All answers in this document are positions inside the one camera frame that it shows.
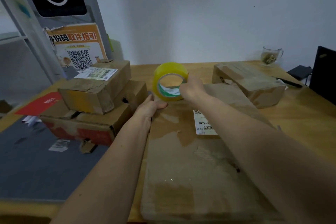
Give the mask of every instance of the person's right arm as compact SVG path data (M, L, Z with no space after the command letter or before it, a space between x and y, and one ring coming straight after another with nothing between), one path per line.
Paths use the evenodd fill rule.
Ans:
M284 133L208 95L189 75L180 86L240 167L291 223L336 223L336 168Z

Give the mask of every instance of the gray mat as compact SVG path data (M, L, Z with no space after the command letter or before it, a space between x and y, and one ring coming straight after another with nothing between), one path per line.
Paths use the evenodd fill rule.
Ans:
M80 142L70 141L63 152L49 151L56 140L42 122L18 120L0 134L0 198L64 201L108 149L82 154Z

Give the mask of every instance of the wooden tabletop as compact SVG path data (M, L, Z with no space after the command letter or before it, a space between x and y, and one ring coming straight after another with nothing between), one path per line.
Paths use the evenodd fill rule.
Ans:
M248 61L262 72L289 81L298 82L283 69L275 66L263 68L259 61ZM198 75L203 83L211 83L213 65L216 63L188 63L184 64L187 70ZM153 73L158 65L131 66L132 79L145 81L147 88L152 88ZM62 81L57 82L36 97L51 91L56 91ZM293 139L301 142L317 154L336 165L336 106L325 100L308 87L297 89L289 87L280 100L273 107L260 109L274 126L280 126L282 131ZM8 114L0 120L0 131L3 131L20 115ZM146 168L146 152L142 160L139 180L131 212L130 222L144 222L140 214L140 202L144 184ZM26 203L0 201L0 214L43 216L52 218L60 208L60 204Z

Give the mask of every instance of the poster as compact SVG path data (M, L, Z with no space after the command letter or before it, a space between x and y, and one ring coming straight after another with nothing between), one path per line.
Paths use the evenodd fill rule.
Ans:
M62 67L73 66L81 72L101 59L107 59L104 45L95 23L68 25L44 29L56 50Z

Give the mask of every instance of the person's left hand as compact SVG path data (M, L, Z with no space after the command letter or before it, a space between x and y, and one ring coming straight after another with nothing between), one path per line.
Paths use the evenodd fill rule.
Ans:
M150 94L146 100L138 106L134 116L151 119L157 109L163 109L168 105L166 102L155 102L154 97Z

